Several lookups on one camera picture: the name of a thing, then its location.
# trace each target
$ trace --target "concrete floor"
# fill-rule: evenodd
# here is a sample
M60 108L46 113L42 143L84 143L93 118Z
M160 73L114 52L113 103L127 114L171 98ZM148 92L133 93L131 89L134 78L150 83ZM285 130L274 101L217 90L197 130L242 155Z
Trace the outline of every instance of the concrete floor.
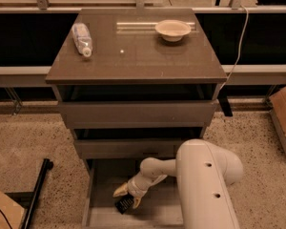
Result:
M232 150L243 162L244 178L228 188L240 228L286 229L286 157L275 127L267 111L240 109L233 117L216 112L204 139ZM0 106L0 189L33 190L47 157L54 168L31 228L81 228L89 176L72 135L51 110L45 114L45 108L25 105L11 115L11 106Z

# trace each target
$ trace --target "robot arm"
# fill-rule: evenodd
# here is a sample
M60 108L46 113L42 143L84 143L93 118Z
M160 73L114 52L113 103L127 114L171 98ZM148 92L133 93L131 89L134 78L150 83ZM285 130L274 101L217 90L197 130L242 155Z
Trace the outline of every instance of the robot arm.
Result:
M234 153L193 139L180 146L176 159L144 159L140 172L113 196L131 194L135 208L151 186L166 176L176 177L185 229L237 229L226 184L239 181L242 174L242 163Z

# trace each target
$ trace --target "white bowl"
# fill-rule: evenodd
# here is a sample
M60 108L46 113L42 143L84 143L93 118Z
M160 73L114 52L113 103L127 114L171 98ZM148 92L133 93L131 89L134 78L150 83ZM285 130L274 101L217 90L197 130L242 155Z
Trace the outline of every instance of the white bowl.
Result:
M160 33L164 40L176 42L191 32L191 27L179 20L163 20L155 25L155 30Z

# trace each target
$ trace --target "clear bottle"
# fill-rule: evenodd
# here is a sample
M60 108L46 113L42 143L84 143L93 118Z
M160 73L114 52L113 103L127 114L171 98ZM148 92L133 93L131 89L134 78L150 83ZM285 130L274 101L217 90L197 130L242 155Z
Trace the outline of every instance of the clear bottle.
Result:
M92 55L92 38L87 26L84 23L75 23L71 31L78 52L85 57L90 57Z

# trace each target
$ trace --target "cabinet top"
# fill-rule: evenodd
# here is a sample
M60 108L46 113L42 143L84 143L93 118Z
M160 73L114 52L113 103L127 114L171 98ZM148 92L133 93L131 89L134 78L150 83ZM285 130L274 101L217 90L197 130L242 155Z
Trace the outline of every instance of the cabinet top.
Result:
M180 20L192 30L167 42L154 27ZM78 53L69 33L46 78L50 84L222 83L226 74L191 9L89 9L76 22L92 36L92 56Z

